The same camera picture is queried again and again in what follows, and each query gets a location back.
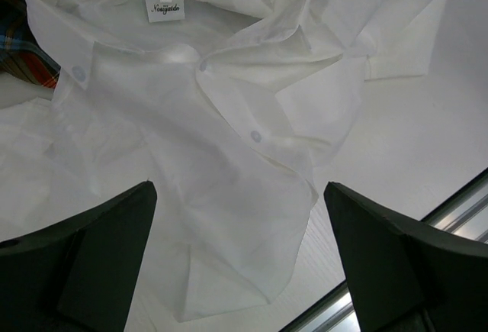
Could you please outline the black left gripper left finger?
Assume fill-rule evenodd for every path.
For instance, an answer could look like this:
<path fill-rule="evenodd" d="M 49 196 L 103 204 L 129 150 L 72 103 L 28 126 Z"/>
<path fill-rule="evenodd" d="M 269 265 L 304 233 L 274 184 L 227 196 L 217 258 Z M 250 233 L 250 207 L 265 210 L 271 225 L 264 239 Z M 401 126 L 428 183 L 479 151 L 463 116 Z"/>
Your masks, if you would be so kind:
<path fill-rule="evenodd" d="M 3 331 L 122 331 L 157 194 L 146 181 L 1 243 Z"/>

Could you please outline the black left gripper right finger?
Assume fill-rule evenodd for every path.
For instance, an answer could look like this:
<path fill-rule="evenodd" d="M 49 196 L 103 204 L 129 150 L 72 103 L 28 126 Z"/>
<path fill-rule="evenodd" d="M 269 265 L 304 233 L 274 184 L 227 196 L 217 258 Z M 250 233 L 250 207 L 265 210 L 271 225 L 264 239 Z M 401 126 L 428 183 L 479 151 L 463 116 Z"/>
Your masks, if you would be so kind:
<path fill-rule="evenodd" d="M 324 199 L 363 331 L 485 331 L 487 246 L 337 182 Z"/>

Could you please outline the white shirt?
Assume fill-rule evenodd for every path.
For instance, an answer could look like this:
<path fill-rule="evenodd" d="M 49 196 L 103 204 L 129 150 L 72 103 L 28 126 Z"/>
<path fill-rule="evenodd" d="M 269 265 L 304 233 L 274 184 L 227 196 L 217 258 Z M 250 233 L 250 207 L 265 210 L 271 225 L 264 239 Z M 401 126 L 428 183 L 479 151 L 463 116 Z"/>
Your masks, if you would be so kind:
<path fill-rule="evenodd" d="M 368 80 L 428 72 L 446 0 L 25 0 L 58 80 L 1 111 L 1 237 L 151 180 L 143 289 L 178 321 L 273 302 Z"/>

